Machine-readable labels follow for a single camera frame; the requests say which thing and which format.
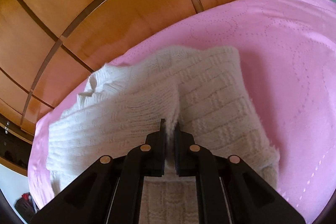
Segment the white knitted sweater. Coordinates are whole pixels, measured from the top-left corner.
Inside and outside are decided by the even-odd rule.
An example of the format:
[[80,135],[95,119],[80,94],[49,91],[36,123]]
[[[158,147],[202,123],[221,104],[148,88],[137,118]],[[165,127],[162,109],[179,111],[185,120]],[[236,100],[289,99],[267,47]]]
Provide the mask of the white knitted sweater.
[[54,194],[100,156],[124,156],[144,143],[162,119],[168,141],[179,125],[214,155],[240,156],[277,187],[280,154],[249,98],[238,50],[172,46],[129,67],[104,65],[50,124],[46,167]]

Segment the dark bag on floor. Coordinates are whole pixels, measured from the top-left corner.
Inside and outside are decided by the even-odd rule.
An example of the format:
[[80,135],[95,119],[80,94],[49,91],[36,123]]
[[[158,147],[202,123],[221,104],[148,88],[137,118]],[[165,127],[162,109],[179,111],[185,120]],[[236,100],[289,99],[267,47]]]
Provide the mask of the dark bag on floor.
[[30,223],[33,216],[39,211],[31,193],[23,193],[22,196],[15,202],[14,207],[18,214],[27,223]]

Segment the pink bed cover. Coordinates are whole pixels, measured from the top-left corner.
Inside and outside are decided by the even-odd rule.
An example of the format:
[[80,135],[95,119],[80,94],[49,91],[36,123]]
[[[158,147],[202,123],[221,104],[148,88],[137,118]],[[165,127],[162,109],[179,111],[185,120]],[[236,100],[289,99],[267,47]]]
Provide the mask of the pink bed cover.
[[[280,154],[275,189],[306,223],[315,221],[335,190],[335,3],[234,1],[182,20],[104,65],[129,67],[172,46],[238,50],[249,98]],[[75,104],[88,79],[37,123],[28,182],[39,208],[57,195],[46,167],[49,126]]]

